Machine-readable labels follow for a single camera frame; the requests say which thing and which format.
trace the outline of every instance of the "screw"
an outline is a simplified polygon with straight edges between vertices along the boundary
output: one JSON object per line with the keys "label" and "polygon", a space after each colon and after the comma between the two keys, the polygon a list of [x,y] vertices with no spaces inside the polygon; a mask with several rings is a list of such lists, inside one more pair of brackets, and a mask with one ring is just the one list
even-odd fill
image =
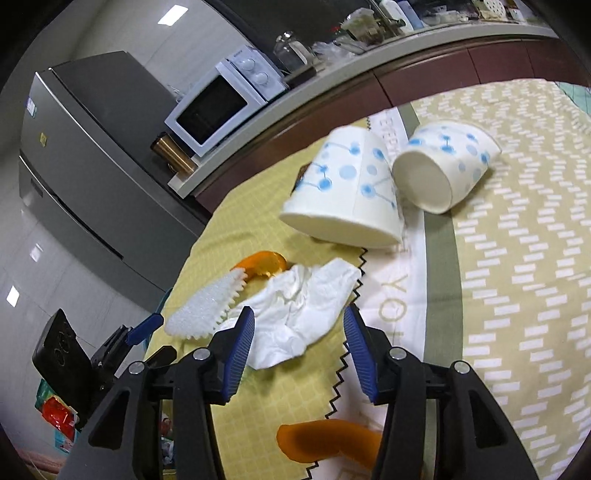
{"label": "screw", "polygon": [[404,360],[406,358],[406,351],[399,346],[395,346],[390,349],[390,356],[394,358],[394,360]]}
{"label": "screw", "polygon": [[467,374],[470,371],[470,365],[468,365],[466,362],[456,362],[453,364],[453,368],[456,370],[456,372],[462,375]]}
{"label": "screw", "polygon": [[195,360],[207,360],[211,353],[206,348],[198,348],[193,352],[193,358]]}
{"label": "screw", "polygon": [[137,375],[143,372],[144,368],[145,367],[143,362],[134,362],[128,367],[128,370],[130,374]]}

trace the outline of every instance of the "bedsheet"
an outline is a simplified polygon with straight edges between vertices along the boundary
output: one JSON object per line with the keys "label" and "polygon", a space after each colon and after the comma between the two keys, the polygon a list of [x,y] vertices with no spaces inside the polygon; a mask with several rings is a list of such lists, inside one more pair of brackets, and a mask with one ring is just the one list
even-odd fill
{"label": "bedsheet", "polygon": [[[545,80],[468,87],[380,115],[369,126],[389,138],[393,152],[419,123],[453,118],[483,126],[504,153],[450,213],[405,207],[408,243],[385,256],[315,241],[277,219],[319,140],[228,194],[193,247],[163,315],[258,250],[307,265],[336,256],[363,265],[356,294],[366,321],[389,323],[391,339],[425,361],[449,365],[463,357],[471,363],[540,478],[557,478],[591,429],[591,120]],[[385,123],[378,125],[380,119]],[[239,301],[261,286],[250,284]],[[384,298],[378,301],[376,293]],[[381,413],[355,389],[343,341],[339,321],[302,358],[268,371],[247,369],[232,401],[213,409],[229,480],[369,478],[342,459],[299,465],[275,443],[281,423],[329,415],[383,427]],[[180,357],[205,343],[181,342],[160,329],[148,355],[174,345]],[[426,456],[432,453],[431,447]]]}

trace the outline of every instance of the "wooden cabinet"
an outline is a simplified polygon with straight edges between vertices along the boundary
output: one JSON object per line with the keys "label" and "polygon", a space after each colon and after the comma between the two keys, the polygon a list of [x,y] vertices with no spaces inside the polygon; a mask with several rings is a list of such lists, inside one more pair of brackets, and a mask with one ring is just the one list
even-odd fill
{"label": "wooden cabinet", "polygon": [[468,53],[480,83],[534,77],[527,49],[521,40],[472,47]]}
{"label": "wooden cabinet", "polygon": [[561,40],[523,40],[535,78],[591,86],[591,77]]}
{"label": "wooden cabinet", "polygon": [[392,106],[478,83],[545,78],[591,85],[569,48],[553,38],[477,38],[403,57],[303,105],[226,160],[197,200],[210,212],[243,181],[327,135]]}
{"label": "wooden cabinet", "polygon": [[376,69],[375,74],[393,106],[479,83],[467,50],[442,54],[393,71],[385,66]]}
{"label": "wooden cabinet", "polygon": [[213,212],[227,193],[243,181],[325,137],[332,129],[390,107],[375,76],[362,75],[307,103],[259,135],[226,160],[224,171],[214,172],[217,178],[197,194],[197,200]]}

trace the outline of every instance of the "microwave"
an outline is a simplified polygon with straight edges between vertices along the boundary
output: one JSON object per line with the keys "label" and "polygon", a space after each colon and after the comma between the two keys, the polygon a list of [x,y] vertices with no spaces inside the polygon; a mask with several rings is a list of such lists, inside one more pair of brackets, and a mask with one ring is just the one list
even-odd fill
{"label": "microwave", "polygon": [[165,123],[202,157],[286,90],[277,68],[245,45],[193,85]]}

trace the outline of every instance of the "red package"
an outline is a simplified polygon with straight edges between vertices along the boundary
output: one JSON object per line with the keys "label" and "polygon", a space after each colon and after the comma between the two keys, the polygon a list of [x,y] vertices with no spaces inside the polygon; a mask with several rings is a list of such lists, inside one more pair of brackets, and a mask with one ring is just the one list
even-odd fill
{"label": "red package", "polygon": [[43,404],[41,415],[72,442],[74,441],[74,424],[76,423],[74,414],[55,397],[48,398]]}

